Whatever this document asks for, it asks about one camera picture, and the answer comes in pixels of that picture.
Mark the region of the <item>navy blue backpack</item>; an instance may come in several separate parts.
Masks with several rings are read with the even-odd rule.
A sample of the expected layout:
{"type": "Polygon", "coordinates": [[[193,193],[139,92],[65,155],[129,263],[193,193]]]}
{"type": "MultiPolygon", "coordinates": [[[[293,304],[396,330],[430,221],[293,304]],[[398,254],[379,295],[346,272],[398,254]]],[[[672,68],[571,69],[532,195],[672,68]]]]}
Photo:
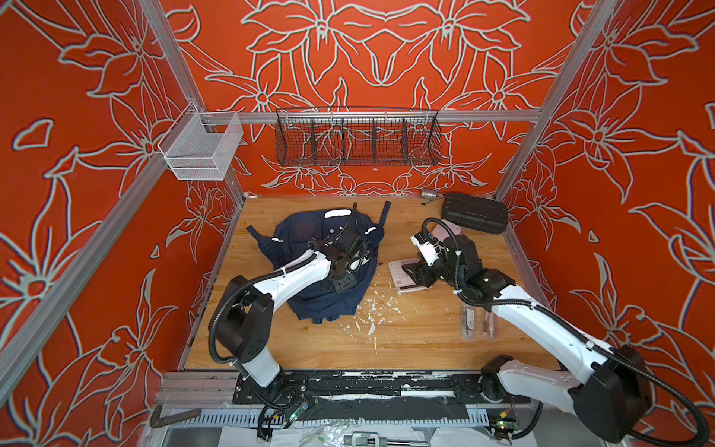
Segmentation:
{"type": "Polygon", "coordinates": [[[355,206],[297,212],[270,237],[249,226],[275,269],[251,288],[314,324],[355,314],[377,269],[390,207],[387,201],[377,222],[355,206]]]}

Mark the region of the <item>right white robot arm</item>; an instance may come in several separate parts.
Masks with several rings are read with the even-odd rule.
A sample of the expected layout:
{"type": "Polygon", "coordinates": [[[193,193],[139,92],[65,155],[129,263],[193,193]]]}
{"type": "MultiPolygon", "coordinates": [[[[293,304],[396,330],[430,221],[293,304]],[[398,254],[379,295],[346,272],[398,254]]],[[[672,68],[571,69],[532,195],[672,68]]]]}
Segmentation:
{"type": "Polygon", "coordinates": [[[575,415],[591,433],[607,443],[630,436],[656,446],[670,440],[654,438],[635,427],[653,406],[657,387],[681,402],[694,417],[696,432],[680,443],[703,446],[709,423],[683,393],[647,372],[642,355],[630,346],[615,348],[581,331],[532,298],[514,279],[482,265],[476,246],[464,235],[438,240],[428,231],[411,237],[418,260],[404,271],[418,286],[442,280],[471,307],[481,307],[519,328],[562,365],[553,371],[529,366],[508,355],[482,368],[480,392],[489,402],[523,396],[575,415]]]}

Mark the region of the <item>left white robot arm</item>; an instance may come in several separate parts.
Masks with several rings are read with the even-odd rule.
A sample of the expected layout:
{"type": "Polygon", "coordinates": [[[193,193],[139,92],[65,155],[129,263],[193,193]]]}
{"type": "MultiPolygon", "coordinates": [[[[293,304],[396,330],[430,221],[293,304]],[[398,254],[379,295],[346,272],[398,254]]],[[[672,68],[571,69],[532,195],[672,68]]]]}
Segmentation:
{"type": "Polygon", "coordinates": [[[356,231],[344,229],[326,240],[311,240],[297,259],[254,279],[237,277],[217,305],[208,331],[208,350],[217,364],[231,364],[261,389],[272,387],[281,367],[268,348],[274,314],[299,292],[325,279],[337,292],[374,255],[356,231]]]}

